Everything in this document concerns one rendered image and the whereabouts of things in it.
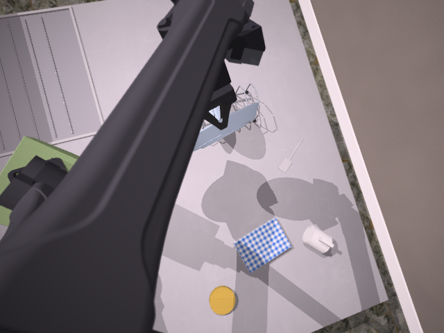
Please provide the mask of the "white mug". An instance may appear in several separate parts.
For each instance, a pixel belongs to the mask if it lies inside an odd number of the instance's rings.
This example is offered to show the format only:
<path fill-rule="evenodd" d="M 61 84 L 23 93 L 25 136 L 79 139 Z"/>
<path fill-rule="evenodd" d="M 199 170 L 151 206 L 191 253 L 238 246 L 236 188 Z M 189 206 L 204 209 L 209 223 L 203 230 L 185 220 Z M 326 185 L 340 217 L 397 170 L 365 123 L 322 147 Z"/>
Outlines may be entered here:
<path fill-rule="evenodd" d="M 314 225 L 305 230 L 302 240 L 320 253 L 326 253 L 334 246 L 332 237 Z"/>

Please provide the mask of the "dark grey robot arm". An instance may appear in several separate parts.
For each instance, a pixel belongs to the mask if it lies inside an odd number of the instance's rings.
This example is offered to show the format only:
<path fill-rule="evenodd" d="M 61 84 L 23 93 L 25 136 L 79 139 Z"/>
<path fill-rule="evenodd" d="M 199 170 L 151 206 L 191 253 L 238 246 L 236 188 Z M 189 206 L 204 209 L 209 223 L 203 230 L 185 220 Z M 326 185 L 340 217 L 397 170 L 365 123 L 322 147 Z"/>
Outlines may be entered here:
<path fill-rule="evenodd" d="M 162 41 L 69 172 L 36 155 L 8 173 L 0 333 L 163 333 L 164 242 L 212 95 L 232 82 L 225 59 L 259 66 L 266 49 L 253 0 L 171 1 Z"/>

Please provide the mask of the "blue and white checkered towel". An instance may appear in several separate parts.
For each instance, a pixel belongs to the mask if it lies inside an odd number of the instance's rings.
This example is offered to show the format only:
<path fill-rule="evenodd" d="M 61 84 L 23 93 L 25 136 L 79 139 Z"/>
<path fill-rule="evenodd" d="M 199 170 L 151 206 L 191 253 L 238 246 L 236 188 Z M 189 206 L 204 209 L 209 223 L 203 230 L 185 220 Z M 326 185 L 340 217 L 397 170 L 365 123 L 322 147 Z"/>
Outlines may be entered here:
<path fill-rule="evenodd" d="M 291 247 L 274 217 L 233 244 L 250 273 Z"/>

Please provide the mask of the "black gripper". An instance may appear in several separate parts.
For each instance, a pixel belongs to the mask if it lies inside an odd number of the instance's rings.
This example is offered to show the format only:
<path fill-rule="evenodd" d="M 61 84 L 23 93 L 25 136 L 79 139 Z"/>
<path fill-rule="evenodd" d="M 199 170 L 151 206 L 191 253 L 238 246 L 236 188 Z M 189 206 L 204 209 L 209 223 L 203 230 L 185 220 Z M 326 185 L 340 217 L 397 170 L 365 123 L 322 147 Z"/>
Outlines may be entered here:
<path fill-rule="evenodd" d="M 210 101 L 205 120 L 216 126 L 218 129 L 223 130 L 228 127 L 229 113 L 232 103 L 237 101 L 237 96 L 234 92 L 233 86 L 227 84 L 226 86 L 216 90 Z M 220 106 L 220 115 L 223 121 L 220 123 L 218 119 L 214 117 L 209 111 Z"/>

